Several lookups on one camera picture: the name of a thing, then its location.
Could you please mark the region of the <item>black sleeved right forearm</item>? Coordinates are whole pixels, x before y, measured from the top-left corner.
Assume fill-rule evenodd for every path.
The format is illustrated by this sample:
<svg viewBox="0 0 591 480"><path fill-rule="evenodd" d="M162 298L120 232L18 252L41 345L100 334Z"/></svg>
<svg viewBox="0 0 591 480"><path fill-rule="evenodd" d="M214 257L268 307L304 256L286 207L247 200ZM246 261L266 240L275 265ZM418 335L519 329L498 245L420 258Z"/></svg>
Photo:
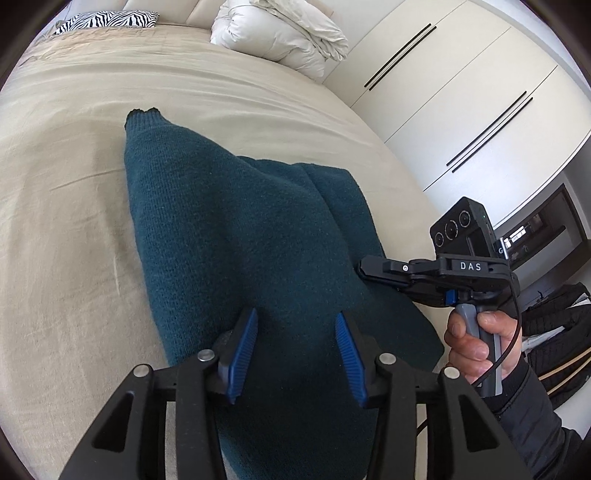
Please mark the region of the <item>black sleeved right forearm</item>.
<svg viewBox="0 0 591 480"><path fill-rule="evenodd" d="M484 400L535 479L588 479L590 437L565 428L524 359L503 380L503 393Z"/></svg>

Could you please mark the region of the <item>person's right hand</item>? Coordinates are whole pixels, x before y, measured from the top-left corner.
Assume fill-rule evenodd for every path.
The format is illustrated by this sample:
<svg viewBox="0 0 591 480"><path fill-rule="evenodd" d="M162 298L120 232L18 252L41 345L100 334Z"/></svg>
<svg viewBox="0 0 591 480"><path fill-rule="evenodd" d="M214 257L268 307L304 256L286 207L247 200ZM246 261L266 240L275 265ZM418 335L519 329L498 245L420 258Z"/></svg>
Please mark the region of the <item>person's right hand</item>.
<svg viewBox="0 0 591 480"><path fill-rule="evenodd" d="M517 331L517 321L502 311L482 312L477 320L486 332L499 336L503 349L509 346ZM487 344L468 333L463 317L456 310L449 316L444 340L451 348L449 365L457 368L470 383L493 365Z"/></svg>

